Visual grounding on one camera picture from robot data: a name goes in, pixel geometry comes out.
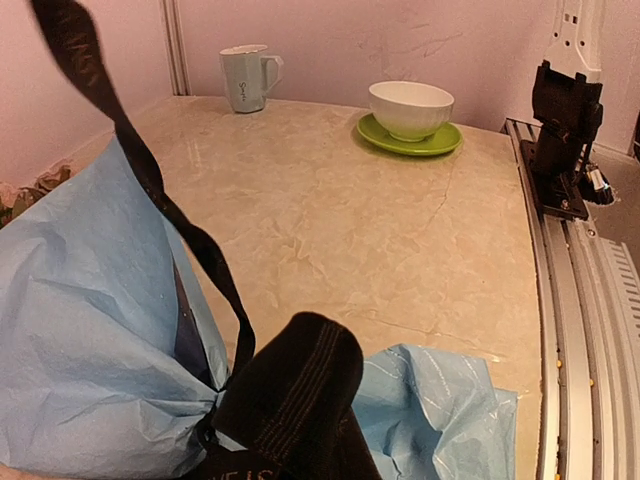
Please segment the light blue ceramic mug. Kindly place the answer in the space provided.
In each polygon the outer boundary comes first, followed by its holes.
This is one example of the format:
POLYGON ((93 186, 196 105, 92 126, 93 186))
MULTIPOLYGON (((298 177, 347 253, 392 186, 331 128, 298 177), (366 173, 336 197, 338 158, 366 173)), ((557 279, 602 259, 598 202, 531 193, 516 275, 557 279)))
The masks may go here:
POLYGON ((281 81, 284 61, 263 44, 229 47, 219 52, 225 94, 235 113, 265 108, 270 91, 281 81))

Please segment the blue wrapping paper sheet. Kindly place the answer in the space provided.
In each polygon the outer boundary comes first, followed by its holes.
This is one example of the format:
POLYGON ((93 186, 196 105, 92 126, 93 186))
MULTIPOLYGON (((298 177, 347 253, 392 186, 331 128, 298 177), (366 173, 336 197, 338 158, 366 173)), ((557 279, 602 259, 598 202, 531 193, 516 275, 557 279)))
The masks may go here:
POLYGON ((117 140, 1 234, 1 462, 77 479, 511 479, 478 358, 300 313, 232 375, 175 229, 117 140))

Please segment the pink fake rose bunch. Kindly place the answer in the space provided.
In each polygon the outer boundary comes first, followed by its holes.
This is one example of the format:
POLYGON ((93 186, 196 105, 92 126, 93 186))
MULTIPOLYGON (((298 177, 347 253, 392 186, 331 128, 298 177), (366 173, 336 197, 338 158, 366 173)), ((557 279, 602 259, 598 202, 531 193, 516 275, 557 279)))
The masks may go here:
POLYGON ((68 163, 58 163, 38 176, 31 185, 15 187, 2 182, 1 227, 4 228, 74 174, 74 169, 68 163))

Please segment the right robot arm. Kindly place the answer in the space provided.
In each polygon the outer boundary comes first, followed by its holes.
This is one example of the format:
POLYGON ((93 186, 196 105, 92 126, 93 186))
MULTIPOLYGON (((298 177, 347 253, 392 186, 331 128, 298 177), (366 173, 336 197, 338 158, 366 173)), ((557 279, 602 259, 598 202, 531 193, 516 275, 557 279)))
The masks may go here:
POLYGON ((587 220, 585 203, 613 201, 610 185, 590 161, 602 125, 600 37, 604 1, 559 1, 552 35, 532 91, 535 141, 520 151, 536 210, 566 220, 587 220))

